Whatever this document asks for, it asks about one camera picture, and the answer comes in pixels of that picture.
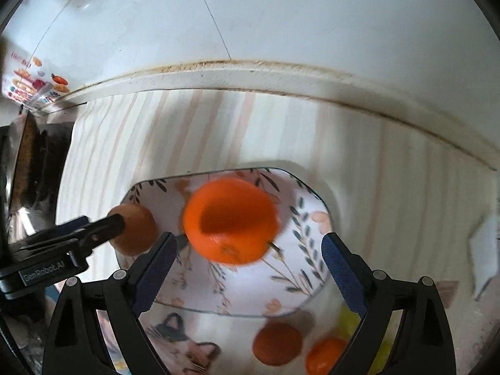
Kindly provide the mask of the reddish brown apple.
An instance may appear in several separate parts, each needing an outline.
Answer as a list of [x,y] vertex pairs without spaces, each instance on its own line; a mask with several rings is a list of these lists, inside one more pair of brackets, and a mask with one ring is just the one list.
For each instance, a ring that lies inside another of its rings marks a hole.
[[125,221],[122,233],[110,241],[117,252],[126,257],[135,257],[151,248],[159,233],[153,215],[147,208],[140,204],[120,204],[107,215],[114,214],[119,214]]

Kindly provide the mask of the small bright orange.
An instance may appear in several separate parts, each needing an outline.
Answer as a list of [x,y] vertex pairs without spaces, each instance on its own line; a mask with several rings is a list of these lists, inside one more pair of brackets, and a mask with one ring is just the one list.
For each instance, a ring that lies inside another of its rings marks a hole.
[[348,343],[343,339],[328,338],[316,343],[305,360],[307,375],[327,375],[341,357]]

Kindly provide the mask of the dark orange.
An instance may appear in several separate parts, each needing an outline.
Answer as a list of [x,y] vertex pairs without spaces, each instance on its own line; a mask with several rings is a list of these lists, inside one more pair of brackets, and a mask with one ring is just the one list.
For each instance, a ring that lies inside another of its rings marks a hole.
[[303,347],[303,336],[290,324],[272,322],[254,338],[252,353],[263,364],[280,367],[297,358]]

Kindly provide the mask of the large orange with stem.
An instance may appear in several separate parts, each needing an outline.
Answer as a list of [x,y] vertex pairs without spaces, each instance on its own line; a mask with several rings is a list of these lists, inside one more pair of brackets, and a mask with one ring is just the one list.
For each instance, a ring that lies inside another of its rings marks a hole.
[[261,259],[279,234],[279,213],[268,194],[242,179],[202,185],[183,211],[194,250],[213,263],[248,265]]

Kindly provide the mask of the green apple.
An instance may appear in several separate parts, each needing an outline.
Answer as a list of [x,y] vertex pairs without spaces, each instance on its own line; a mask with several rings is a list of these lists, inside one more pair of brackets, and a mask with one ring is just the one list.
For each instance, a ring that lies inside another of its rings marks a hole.
[[357,313],[352,312],[346,304],[343,304],[340,309],[337,333],[342,339],[349,340],[354,335],[358,324],[360,324],[360,317]]

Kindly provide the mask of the steel wok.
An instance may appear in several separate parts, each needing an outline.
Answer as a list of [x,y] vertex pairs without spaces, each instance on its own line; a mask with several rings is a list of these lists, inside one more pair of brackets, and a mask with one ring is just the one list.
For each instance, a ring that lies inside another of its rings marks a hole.
[[40,131],[31,112],[23,112],[7,128],[5,153],[5,202],[10,217],[48,197],[48,133]]

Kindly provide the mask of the white paper towel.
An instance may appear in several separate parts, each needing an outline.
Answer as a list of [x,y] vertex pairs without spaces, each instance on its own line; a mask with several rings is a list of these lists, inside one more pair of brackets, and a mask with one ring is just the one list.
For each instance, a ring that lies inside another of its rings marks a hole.
[[476,301],[499,271],[497,228],[497,214],[492,212],[484,217],[469,239],[474,278],[473,298]]

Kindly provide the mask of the floral glass fruit plate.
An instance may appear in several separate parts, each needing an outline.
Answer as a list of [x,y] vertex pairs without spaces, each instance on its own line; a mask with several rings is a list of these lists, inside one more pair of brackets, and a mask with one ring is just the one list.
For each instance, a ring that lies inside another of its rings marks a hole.
[[[190,196],[202,185],[225,178],[256,185],[279,213],[277,248],[251,264],[211,262],[184,236],[182,214]],[[143,180],[131,186],[122,202],[144,206],[160,232],[179,239],[175,262],[155,297],[159,305],[223,316],[278,317],[306,305],[330,278],[321,240],[331,230],[331,214],[305,182],[281,168],[227,169]]]

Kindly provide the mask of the striped cat print mat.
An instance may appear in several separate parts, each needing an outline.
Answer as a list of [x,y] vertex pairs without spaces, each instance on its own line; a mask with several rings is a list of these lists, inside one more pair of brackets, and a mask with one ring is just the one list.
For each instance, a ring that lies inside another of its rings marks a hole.
[[495,237],[497,182],[461,150],[335,104],[252,92],[95,99],[77,116],[56,220],[125,214],[85,282],[164,232],[178,251],[140,317],[172,374],[306,374],[336,359],[361,304],[322,249],[336,233],[381,279],[430,286],[456,350],[476,296],[472,238]]

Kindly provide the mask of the colourful wall sticker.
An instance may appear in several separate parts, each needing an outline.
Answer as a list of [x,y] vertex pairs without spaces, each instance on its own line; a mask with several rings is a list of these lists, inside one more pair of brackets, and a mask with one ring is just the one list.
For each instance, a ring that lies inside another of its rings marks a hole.
[[2,65],[2,95],[19,105],[45,108],[69,94],[69,80],[47,61],[13,50]]

